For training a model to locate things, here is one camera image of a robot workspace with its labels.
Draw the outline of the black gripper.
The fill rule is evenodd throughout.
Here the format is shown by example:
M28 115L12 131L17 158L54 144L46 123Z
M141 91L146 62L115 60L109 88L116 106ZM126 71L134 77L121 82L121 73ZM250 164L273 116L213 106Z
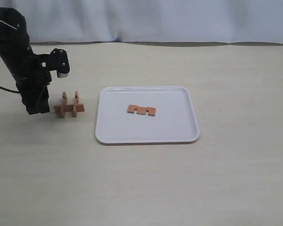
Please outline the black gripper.
M47 85L51 82L51 75L42 66L42 61L46 57L46 55L28 57L20 67L19 74L15 75L16 87L29 115L50 111Z

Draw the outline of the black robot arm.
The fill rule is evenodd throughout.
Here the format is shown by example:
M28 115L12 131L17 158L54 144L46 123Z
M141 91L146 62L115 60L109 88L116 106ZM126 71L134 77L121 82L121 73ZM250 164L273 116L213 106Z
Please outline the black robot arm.
M25 17L14 8L0 7L0 57L15 80L26 111L48 113L52 81L34 54L27 33Z

